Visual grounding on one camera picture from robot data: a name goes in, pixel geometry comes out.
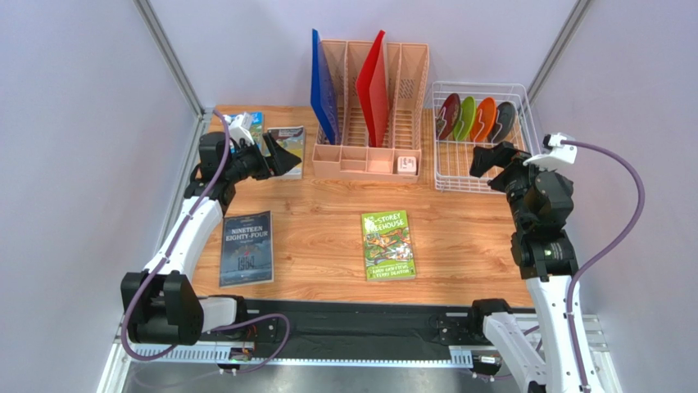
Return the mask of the white wire dish rack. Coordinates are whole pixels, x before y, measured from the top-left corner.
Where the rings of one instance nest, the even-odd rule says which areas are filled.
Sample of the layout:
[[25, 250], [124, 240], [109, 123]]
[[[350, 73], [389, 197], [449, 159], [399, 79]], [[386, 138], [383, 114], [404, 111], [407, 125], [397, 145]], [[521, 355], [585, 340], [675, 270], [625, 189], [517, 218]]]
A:
[[498, 143], [471, 142], [469, 136], [464, 141], [458, 142], [454, 140], [452, 133], [447, 140], [437, 140], [437, 114], [451, 93], [459, 94], [460, 104], [468, 96], [475, 99], [477, 106], [487, 97], [492, 97], [496, 106], [502, 102], [512, 102], [516, 108], [516, 119], [513, 129], [503, 142], [511, 142], [516, 149], [532, 154], [540, 152], [528, 94], [522, 84], [437, 81], [432, 84], [431, 92], [434, 124], [433, 175], [434, 185], [438, 191], [490, 193], [492, 190], [487, 182], [502, 171], [502, 168], [493, 167], [481, 178], [475, 178], [469, 174], [474, 147], [491, 148]]

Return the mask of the dark grey plate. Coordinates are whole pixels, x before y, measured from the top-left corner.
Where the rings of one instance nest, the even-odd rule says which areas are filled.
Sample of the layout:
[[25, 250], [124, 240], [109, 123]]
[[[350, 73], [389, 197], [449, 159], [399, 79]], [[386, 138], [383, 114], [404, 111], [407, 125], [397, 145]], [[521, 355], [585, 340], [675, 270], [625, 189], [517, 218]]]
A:
[[490, 143], [503, 142], [514, 127], [516, 108], [512, 102], [502, 102], [497, 106], [495, 124], [487, 136]]

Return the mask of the orange plate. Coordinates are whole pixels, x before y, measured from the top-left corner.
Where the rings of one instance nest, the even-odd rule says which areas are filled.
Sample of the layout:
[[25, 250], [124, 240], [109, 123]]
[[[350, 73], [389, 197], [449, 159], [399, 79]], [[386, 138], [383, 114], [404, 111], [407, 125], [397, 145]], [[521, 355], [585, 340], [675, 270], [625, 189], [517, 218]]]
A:
[[469, 134], [471, 142], [486, 142], [496, 122], [497, 106], [492, 97], [484, 98], [477, 106], [474, 125]]

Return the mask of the green plate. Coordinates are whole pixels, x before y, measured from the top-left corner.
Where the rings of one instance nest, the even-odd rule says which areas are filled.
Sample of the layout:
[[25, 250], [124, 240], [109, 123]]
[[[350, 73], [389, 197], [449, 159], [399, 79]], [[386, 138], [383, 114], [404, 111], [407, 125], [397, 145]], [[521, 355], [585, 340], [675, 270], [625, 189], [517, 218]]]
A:
[[477, 111], [476, 101], [472, 96], [466, 97], [460, 104], [460, 114], [453, 128], [455, 141], [464, 141], [473, 128]]

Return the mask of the dark red floral plate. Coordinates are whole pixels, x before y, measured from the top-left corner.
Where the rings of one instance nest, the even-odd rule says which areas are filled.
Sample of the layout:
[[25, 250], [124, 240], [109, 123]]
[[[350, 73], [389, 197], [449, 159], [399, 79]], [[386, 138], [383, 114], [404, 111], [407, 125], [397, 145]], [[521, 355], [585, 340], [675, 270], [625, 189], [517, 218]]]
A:
[[447, 140], [460, 118], [460, 96], [451, 93], [443, 102], [436, 118], [437, 140]]

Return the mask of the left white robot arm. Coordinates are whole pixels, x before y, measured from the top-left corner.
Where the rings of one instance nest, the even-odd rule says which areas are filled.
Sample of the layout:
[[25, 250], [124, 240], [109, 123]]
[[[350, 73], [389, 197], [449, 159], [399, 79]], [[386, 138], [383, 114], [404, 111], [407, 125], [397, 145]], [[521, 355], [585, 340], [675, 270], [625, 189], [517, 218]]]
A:
[[204, 246], [222, 222], [237, 183], [286, 174], [301, 157], [264, 133], [266, 150], [256, 143], [236, 143], [223, 132], [200, 138], [200, 162], [191, 173], [175, 226], [165, 244], [140, 272], [127, 273], [120, 293], [125, 318], [121, 343], [192, 346], [205, 332], [241, 328], [246, 312], [240, 296], [203, 296], [191, 277]]

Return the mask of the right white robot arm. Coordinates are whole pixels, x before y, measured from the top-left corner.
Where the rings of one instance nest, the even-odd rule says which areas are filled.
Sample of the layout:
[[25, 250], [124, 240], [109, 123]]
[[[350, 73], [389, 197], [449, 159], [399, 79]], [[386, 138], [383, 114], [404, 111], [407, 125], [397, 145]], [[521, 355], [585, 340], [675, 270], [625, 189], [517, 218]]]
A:
[[487, 184], [506, 195], [515, 225], [511, 253], [533, 299], [544, 353], [529, 343], [505, 300], [474, 301], [470, 325], [496, 347], [522, 392], [602, 392], [571, 286], [578, 262], [564, 226], [573, 182], [510, 142], [473, 154], [472, 176], [502, 169]]

